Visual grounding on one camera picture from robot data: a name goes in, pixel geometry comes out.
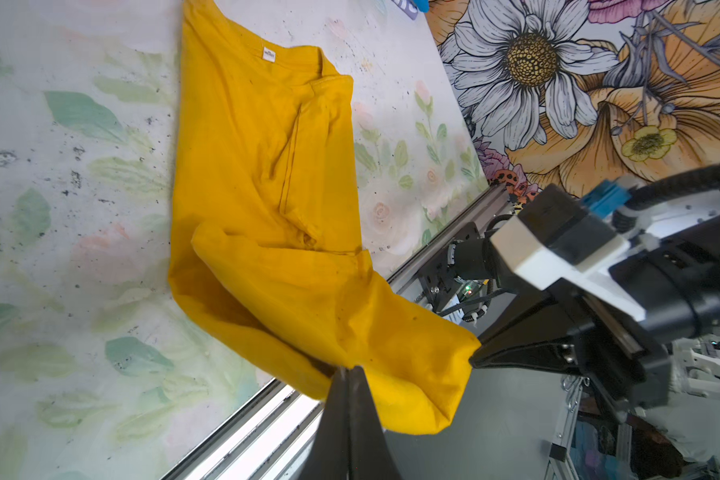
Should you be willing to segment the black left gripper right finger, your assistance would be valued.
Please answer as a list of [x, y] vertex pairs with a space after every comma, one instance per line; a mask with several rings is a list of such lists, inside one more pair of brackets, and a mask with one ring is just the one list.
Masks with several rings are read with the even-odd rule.
[[400, 480], [364, 370], [348, 373], [349, 468], [355, 480]]

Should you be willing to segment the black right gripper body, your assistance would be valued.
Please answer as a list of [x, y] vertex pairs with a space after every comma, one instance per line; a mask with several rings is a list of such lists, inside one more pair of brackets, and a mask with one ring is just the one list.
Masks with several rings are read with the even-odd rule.
[[[528, 210], [550, 211], [562, 221], [580, 212], [597, 216], [556, 186], [518, 215]], [[629, 248], [608, 269], [645, 308], [642, 321], [564, 279], [544, 290], [531, 286], [511, 273], [492, 246], [490, 237], [499, 229], [485, 237], [485, 260], [490, 280], [514, 298], [480, 335], [472, 367], [584, 376], [616, 412], [665, 404], [675, 377], [674, 342], [720, 325], [720, 216], [662, 238], [655, 247]]]

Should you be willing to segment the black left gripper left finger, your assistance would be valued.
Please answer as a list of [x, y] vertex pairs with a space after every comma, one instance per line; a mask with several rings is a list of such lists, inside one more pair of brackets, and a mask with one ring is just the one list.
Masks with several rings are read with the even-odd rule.
[[299, 480], [345, 480], [349, 470], [348, 374], [338, 369]]

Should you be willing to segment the yellow t-shirt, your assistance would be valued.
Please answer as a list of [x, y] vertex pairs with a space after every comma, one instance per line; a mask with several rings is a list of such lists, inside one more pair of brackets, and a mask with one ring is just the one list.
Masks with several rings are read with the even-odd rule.
[[395, 294], [363, 248], [351, 77], [212, 1], [183, 6], [168, 280], [186, 315], [297, 391], [364, 369], [384, 428], [453, 421], [476, 337]]

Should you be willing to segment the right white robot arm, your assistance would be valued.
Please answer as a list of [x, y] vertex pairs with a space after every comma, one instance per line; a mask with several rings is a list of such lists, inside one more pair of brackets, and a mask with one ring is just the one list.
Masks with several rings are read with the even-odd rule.
[[472, 367], [584, 376], [615, 412], [666, 404], [680, 382], [676, 342], [720, 325], [720, 215], [635, 253], [551, 186], [485, 241], [483, 255], [520, 287], [481, 334]]

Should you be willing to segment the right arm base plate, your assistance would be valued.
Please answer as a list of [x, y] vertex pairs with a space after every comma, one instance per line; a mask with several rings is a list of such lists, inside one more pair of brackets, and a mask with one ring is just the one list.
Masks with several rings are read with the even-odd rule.
[[492, 277], [484, 244], [484, 235], [468, 222], [418, 270], [416, 278], [434, 312], [445, 310], [464, 285]]

